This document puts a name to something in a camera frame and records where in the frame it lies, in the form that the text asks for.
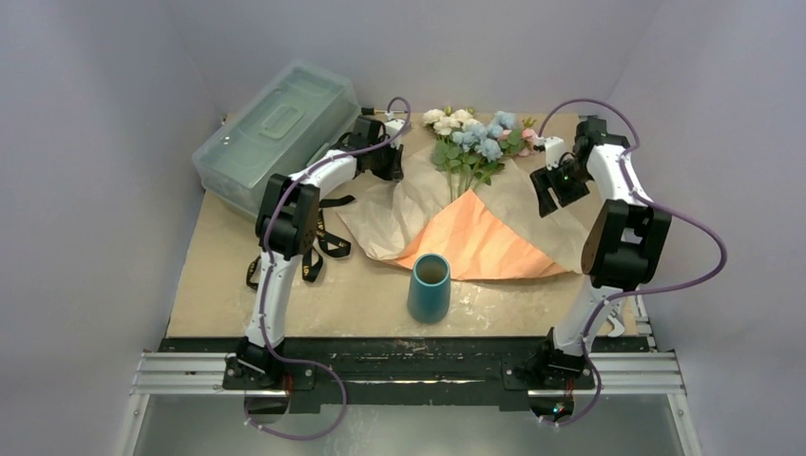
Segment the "orange beige wrapping paper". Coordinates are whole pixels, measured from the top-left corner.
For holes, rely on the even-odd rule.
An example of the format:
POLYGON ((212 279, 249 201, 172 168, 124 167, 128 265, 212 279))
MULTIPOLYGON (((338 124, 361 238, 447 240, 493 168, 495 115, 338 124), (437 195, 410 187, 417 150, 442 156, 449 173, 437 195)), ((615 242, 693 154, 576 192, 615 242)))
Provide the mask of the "orange beige wrapping paper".
POLYGON ((463 281, 580 273, 587 228, 567 210, 541 217, 518 161, 507 160, 491 185, 452 199, 433 150, 428 144, 405 153, 400 182, 361 176, 344 185, 356 200, 336 213, 368 258, 411 269, 436 254, 463 281))

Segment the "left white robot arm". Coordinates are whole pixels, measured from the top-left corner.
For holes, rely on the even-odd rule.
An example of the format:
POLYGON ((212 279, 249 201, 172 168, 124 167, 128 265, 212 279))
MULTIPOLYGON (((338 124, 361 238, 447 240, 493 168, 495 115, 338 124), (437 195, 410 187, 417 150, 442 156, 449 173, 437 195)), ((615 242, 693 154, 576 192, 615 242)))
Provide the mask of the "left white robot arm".
POLYGON ((289 388, 302 363, 283 353, 293 274, 317 239, 320 203, 343 183, 370 172, 384 181, 401 181, 401 139, 408 119, 382 122, 359 117, 352 131, 328 146, 321 158, 290 176, 270 177, 255 232, 259 239, 256 304, 244 336, 225 359, 226 390, 289 388))

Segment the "orange flower bouquet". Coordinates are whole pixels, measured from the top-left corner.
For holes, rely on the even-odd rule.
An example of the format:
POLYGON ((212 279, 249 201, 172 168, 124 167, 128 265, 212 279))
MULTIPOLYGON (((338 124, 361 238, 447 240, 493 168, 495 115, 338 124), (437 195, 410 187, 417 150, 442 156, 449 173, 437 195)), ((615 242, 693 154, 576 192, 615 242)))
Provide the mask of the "orange flower bouquet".
POLYGON ((435 108, 423 114, 422 124, 436 138, 432 163, 446 176, 451 201, 490 185, 505 160, 532 155, 545 143, 534 130, 534 119, 507 111, 495 112, 484 123, 471 109, 435 108))

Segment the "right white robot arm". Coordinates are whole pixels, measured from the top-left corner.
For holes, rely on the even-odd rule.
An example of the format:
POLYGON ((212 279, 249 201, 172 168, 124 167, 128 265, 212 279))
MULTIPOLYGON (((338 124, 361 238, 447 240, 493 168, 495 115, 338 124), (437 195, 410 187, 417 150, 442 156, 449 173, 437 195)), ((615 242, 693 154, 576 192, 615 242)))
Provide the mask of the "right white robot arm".
POLYGON ((626 293, 654 276, 671 216, 646 203, 625 160, 630 143, 609 133, 605 120, 579 122, 568 153, 556 140, 545 139, 542 146, 547 164, 530 175, 541 217, 587 196, 589 182, 596 184, 602 199, 581 253, 583 287, 536 353, 512 370, 530 388, 560 389, 588 369, 586 357, 596 335, 622 307, 626 293))

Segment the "translucent plastic storage box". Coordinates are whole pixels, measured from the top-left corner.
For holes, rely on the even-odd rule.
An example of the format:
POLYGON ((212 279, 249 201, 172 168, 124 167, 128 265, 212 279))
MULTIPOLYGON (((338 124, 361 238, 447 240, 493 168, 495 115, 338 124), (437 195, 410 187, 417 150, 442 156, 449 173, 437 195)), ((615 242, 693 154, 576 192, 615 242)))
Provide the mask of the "translucent plastic storage box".
POLYGON ((230 116, 192 162, 206 192, 254 218, 268 178, 321 158, 358 113, 350 79, 294 61, 230 116))

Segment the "black gold lettered ribbon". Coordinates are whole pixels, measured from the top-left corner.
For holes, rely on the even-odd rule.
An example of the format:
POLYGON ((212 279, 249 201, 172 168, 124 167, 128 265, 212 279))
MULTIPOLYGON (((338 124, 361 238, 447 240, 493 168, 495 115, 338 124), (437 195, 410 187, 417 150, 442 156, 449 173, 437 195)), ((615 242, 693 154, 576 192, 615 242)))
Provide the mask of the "black gold lettered ribbon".
POLYGON ((355 197, 347 195, 340 199, 322 199, 319 202, 317 213, 316 241, 318 250, 312 241, 305 241, 302 244, 296 241, 297 227, 287 225, 283 212, 270 230, 270 249, 275 251, 280 257, 287 251, 294 255, 302 255, 301 277, 306 282, 316 282, 322 271, 324 258, 344 258, 352 252, 352 243, 342 237, 336 236, 326 229, 324 210, 344 206, 355 201, 355 197))

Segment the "aluminium frame rail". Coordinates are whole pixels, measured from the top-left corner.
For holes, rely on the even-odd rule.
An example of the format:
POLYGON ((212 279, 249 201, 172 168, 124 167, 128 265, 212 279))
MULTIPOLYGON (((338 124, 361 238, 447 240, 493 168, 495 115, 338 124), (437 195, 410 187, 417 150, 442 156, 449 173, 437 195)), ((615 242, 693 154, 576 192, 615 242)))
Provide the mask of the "aluminium frame rail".
MULTIPOLYGON (((594 352, 591 361, 601 377, 603 398, 615 395, 666 397, 674 428, 685 455, 701 455, 702 449, 686 398, 680 364, 673 352, 594 352)), ((236 395, 285 396, 284 389, 226 389, 227 368, 222 352, 147 352, 141 355, 129 390, 131 396, 124 437, 118 453, 134 453, 135 440, 144 422, 151 396, 236 395)))

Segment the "teal ceramic vase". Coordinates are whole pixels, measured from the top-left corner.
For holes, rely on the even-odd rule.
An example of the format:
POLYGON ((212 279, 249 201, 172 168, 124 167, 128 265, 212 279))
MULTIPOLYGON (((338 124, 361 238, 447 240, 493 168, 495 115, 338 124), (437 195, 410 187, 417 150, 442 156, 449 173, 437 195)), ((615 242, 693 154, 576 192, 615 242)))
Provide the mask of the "teal ceramic vase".
POLYGON ((435 324, 447 314, 451 302, 451 269, 438 254, 420 256, 412 267, 407 309, 412 318, 435 324))

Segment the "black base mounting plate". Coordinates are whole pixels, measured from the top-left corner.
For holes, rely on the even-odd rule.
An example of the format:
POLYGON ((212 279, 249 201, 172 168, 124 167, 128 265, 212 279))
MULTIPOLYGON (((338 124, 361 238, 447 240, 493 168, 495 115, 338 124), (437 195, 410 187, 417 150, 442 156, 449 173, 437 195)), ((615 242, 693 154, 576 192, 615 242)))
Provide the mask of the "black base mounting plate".
POLYGON ((324 405, 539 405, 544 391, 570 413, 574 389, 596 381, 584 358, 554 354, 543 336, 289 337, 272 355, 243 338, 166 338, 159 353, 209 355, 226 391, 248 397, 277 394, 293 413, 324 405))

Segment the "orange handled wrench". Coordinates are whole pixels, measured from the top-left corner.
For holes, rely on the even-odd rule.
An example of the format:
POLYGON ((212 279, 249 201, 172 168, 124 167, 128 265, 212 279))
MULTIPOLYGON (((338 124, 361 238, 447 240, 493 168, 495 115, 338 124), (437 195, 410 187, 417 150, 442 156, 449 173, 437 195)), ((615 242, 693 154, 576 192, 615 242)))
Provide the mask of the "orange handled wrench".
POLYGON ((609 338, 621 337, 625 334, 623 311, 627 299, 620 300, 610 311, 606 320, 611 325, 611 330, 607 333, 609 338))

